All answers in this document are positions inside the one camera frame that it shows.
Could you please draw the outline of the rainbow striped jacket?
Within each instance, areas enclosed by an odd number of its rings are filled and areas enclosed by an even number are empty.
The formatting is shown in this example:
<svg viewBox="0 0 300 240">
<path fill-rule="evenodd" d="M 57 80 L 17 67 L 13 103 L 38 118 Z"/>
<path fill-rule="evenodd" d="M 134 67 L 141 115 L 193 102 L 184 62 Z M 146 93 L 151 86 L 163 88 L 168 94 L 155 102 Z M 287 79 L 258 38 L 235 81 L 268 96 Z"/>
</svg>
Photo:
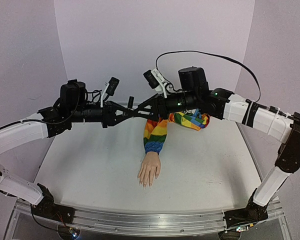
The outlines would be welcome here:
<svg viewBox="0 0 300 240">
<path fill-rule="evenodd" d="M 201 113 L 199 109 L 171 113 L 168 119 L 160 118 L 159 121 L 148 119 L 143 133 L 145 153 L 160 154 L 168 134 L 168 123 L 175 123 L 185 128 L 200 131 L 206 128 L 209 122 L 210 116 Z"/>
</svg>

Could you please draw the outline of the aluminium front rail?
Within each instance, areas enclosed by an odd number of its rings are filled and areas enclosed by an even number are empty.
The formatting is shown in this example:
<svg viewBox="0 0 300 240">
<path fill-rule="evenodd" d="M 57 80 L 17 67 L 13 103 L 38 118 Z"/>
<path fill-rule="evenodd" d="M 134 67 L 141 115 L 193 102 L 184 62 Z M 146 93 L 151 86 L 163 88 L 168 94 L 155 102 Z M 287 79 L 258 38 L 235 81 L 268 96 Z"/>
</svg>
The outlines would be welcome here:
<svg viewBox="0 0 300 240">
<path fill-rule="evenodd" d="M 278 199 L 269 203 L 266 214 L 259 220 L 248 218 L 238 209 L 179 213 L 140 213 L 72 208 L 60 205 L 51 214 L 38 207 L 31 208 L 22 200 L 15 210 L 34 216 L 37 220 L 61 224 L 80 230 L 128 236 L 185 236 L 235 230 L 245 232 L 275 225 L 286 231 L 287 222 Z"/>
</svg>

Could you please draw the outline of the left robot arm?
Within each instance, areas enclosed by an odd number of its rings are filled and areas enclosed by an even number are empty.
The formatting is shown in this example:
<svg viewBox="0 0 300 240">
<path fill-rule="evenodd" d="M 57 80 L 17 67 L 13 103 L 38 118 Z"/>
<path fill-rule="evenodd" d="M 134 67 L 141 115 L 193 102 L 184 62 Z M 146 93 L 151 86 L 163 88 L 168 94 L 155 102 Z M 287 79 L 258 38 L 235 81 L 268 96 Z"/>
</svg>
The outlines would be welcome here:
<svg viewBox="0 0 300 240">
<path fill-rule="evenodd" d="M 112 127 L 131 116 L 134 97 L 126 107 L 109 101 L 119 84 L 111 78 L 104 91 L 88 92 L 84 82 L 69 80 L 60 88 L 60 96 L 51 107 L 31 116 L 0 127 L 0 155 L 21 145 L 45 138 L 52 138 L 72 128 L 73 123 L 101 123 Z M 58 213 L 54 198 L 41 184 L 10 174 L 0 165 L 0 192 L 37 206 L 46 218 Z"/>
</svg>

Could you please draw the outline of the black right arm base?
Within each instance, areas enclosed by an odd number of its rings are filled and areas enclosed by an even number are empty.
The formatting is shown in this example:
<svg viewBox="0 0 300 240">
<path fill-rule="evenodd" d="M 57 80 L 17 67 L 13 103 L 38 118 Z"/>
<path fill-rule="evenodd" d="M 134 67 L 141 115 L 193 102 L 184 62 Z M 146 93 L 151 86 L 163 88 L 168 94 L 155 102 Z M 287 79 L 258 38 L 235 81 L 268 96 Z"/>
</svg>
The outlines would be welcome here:
<svg viewBox="0 0 300 240">
<path fill-rule="evenodd" d="M 227 229 L 234 229 L 235 227 L 239 226 L 256 224 L 268 219 L 268 205 L 266 204 L 265 206 L 260 206 L 253 202 L 253 197 L 256 191 L 257 189 L 255 189 L 250 196 L 246 207 L 227 210 L 224 212 L 223 219 L 225 220 Z"/>
</svg>

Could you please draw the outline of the mannequin hand with clear nails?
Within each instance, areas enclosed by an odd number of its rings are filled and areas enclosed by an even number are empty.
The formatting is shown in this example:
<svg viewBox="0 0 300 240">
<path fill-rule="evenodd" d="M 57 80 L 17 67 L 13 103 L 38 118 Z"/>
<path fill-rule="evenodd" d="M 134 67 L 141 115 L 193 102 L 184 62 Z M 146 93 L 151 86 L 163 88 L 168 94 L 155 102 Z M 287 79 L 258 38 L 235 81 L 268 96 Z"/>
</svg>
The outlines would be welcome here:
<svg viewBox="0 0 300 240">
<path fill-rule="evenodd" d="M 161 172 L 161 161 L 159 154 L 154 151 L 149 151 L 141 163 L 137 178 L 139 184 L 145 189 L 151 188 L 155 179 L 157 179 Z"/>
</svg>

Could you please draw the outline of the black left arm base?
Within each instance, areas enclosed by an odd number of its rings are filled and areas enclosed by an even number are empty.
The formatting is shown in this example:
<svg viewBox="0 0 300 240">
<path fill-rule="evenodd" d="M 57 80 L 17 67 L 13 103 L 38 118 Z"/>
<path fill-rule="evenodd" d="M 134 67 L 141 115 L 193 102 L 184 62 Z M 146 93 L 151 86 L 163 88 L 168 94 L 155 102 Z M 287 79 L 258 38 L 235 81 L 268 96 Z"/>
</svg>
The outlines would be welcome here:
<svg viewBox="0 0 300 240">
<path fill-rule="evenodd" d="M 56 204 L 53 195 L 47 187 L 40 183 L 38 183 L 37 186 L 42 192 L 43 199 L 38 204 L 31 206 L 31 213 L 45 219 L 71 224 L 74 219 L 75 209 L 73 207 Z"/>
</svg>

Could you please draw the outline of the nail polish bottle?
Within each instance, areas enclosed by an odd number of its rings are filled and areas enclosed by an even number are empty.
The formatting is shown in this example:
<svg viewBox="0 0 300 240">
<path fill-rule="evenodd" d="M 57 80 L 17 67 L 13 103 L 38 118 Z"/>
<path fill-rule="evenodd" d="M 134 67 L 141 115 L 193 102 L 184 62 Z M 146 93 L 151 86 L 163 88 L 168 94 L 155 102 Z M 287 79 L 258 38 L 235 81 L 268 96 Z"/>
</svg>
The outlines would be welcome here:
<svg viewBox="0 0 300 240">
<path fill-rule="evenodd" d="M 127 107 L 125 114 L 128 118 L 134 118 L 135 117 L 135 110 L 131 107 Z"/>
</svg>

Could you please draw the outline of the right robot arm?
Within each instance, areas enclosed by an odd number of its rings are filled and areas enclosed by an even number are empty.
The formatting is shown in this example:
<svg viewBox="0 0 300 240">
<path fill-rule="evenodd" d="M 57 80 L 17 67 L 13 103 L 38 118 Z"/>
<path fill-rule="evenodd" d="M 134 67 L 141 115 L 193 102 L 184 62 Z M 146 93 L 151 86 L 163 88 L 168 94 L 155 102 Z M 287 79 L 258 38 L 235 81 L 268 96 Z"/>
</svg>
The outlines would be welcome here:
<svg viewBox="0 0 300 240">
<path fill-rule="evenodd" d="M 281 112 L 274 106 L 263 106 L 249 99 L 218 88 L 215 98 L 226 100 L 220 110 L 222 119 L 241 122 L 281 142 L 275 166 L 252 195 L 255 205 L 265 207 L 285 180 L 300 168 L 300 117 Z M 147 120 L 143 134 L 145 157 L 138 178 L 144 186 L 151 186 L 161 171 L 159 154 L 164 146 L 168 123 L 200 131 L 208 126 L 210 115 L 199 108 L 170 113 L 167 118 Z"/>
</svg>

